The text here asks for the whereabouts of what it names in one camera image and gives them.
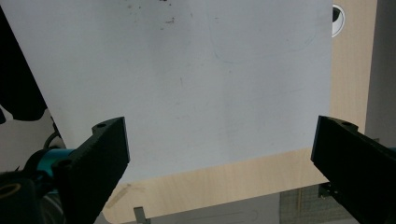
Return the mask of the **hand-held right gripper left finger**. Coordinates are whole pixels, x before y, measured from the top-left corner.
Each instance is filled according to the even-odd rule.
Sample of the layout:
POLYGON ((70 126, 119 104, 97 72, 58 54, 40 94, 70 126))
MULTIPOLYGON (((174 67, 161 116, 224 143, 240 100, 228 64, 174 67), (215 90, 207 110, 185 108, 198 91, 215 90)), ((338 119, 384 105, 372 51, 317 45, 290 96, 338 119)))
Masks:
POLYGON ((51 165, 67 224, 93 224, 130 161, 125 119, 103 121, 66 158, 51 165))

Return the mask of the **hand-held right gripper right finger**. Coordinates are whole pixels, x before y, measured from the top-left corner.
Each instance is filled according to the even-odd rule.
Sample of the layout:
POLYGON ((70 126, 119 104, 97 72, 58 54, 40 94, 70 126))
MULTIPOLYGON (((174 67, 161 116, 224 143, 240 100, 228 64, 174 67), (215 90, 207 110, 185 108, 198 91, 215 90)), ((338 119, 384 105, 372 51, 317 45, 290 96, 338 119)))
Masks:
POLYGON ((320 116, 311 161, 360 224, 396 224, 396 150, 350 122, 320 116))

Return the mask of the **white paper sheet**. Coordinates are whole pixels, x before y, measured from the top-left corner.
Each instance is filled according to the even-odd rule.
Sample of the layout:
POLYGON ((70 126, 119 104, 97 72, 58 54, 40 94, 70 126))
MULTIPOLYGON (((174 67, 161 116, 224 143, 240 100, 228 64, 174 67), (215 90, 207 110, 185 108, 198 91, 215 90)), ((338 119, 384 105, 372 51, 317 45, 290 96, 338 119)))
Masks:
POLYGON ((124 180, 310 147, 332 0, 0 0, 68 147, 124 117, 124 180))

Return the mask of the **white round table grommet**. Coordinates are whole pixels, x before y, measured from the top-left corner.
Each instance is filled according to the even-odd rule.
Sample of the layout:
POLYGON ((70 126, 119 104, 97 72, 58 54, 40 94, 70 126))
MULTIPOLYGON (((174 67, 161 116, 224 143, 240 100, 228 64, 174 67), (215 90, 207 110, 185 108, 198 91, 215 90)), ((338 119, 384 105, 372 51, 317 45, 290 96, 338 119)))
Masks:
POLYGON ((336 4, 332 5, 332 37, 341 33, 346 22, 345 11, 336 4))

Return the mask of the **grey metal bracket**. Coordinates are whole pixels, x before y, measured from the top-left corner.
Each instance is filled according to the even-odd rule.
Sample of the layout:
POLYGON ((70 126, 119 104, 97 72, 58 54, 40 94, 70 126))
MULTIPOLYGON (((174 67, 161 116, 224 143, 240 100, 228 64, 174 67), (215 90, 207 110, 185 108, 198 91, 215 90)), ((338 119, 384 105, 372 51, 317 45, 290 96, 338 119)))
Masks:
POLYGON ((143 207, 135 207, 134 208, 134 215, 137 224, 147 224, 148 220, 145 215, 145 211, 143 207))

